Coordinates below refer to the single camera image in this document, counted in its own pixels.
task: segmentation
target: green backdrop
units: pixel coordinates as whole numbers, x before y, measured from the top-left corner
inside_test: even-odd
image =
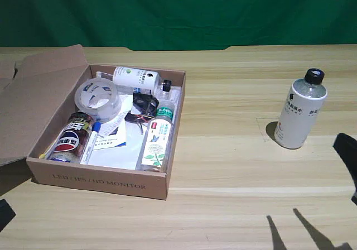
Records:
[[[0,0],[0,46],[357,43],[357,0]]]

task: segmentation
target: open cardboard box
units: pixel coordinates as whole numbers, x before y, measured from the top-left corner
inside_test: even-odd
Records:
[[[89,65],[80,45],[29,56],[15,78],[11,65],[0,71],[0,166],[26,158],[40,184],[166,199],[185,93],[185,72],[149,69],[181,86],[166,172],[114,169],[38,159],[76,111],[74,94],[97,71],[115,66]]]

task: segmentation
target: white marker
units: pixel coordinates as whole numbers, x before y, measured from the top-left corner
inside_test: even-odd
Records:
[[[84,152],[82,155],[82,158],[80,159],[80,164],[81,165],[87,165],[91,152],[93,151],[93,147],[95,144],[95,141],[97,140],[98,132],[100,130],[100,126],[102,124],[100,122],[95,122],[93,125],[93,129],[91,131],[90,137],[88,139],[87,145],[84,148]]]

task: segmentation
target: wood grain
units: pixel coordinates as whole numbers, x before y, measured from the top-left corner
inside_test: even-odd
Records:
[[[48,49],[1,47],[0,61]],[[283,249],[273,245],[268,215],[286,249],[330,249],[328,241],[357,249],[354,185],[332,148],[340,132],[357,137],[357,45],[85,52],[92,64],[187,72],[168,200],[27,180],[4,188],[17,216],[0,233],[1,249]],[[292,81],[312,67],[326,73],[329,97],[305,145],[287,150],[266,128]],[[6,184],[23,181],[24,165],[7,171]],[[315,243],[294,208],[325,237]]]

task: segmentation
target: green bottle label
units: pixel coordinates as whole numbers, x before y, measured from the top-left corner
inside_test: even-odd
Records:
[[[169,108],[161,107],[158,108],[156,116],[166,116],[170,120],[173,119],[173,111]]]

